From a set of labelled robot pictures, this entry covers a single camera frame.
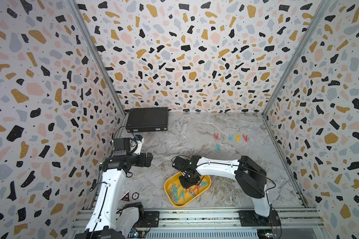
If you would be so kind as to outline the yellow plastic storage box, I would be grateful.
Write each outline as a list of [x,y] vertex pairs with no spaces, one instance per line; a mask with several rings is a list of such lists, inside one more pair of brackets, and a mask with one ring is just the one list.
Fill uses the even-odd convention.
[[[182,208],[189,204],[191,201],[193,201],[195,198],[200,196],[203,192],[205,192],[210,186],[211,186],[211,178],[207,175],[202,178],[201,182],[207,182],[208,185],[204,186],[200,189],[195,189],[195,186],[190,187],[189,189],[184,189],[181,184],[179,177],[182,176],[182,174],[179,172],[175,174],[174,176],[170,177],[164,185],[164,191],[169,199],[169,201],[172,203],[172,205],[176,208]],[[168,194],[168,190],[170,189],[172,184],[176,184],[177,186],[180,185],[180,188],[178,190],[178,200],[173,200],[170,195]]]

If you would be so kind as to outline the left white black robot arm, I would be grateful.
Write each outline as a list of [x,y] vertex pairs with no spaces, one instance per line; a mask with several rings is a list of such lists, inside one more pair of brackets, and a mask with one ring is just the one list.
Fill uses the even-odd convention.
[[130,203],[118,210],[120,191],[131,167],[150,167],[151,153],[115,156],[102,164],[102,181],[93,214],[85,231],[76,239],[125,239],[137,224],[145,220],[142,203]]

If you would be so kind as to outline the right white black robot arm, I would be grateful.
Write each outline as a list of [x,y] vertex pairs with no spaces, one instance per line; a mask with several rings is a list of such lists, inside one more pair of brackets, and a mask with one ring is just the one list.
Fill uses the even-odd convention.
[[271,203],[267,196],[267,173],[248,156],[237,160],[216,160],[201,156],[185,159],[177,156],[172,166],[181,172],[179,181],[188,189],[201,183],[203,176],[218,176],[235,180],[254,205],[256,218],[268,220],[271,215]]

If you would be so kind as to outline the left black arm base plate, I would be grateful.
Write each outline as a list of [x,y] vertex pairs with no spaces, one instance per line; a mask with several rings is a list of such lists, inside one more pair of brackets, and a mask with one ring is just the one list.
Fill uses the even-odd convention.
[[159,211],[144,211],[139,212],[139,218],[133,225],[134,228],[157,228],[159,226],[160,212]]

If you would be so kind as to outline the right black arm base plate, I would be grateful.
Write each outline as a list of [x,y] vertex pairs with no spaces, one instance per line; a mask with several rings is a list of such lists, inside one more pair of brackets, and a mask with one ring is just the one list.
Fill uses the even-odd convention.
[[255,211],[241,210],[238,211],[238,217],[242,227],[271,227],[281,226],[278,212],[274,209],[270,210],[268,217],[259,216]]

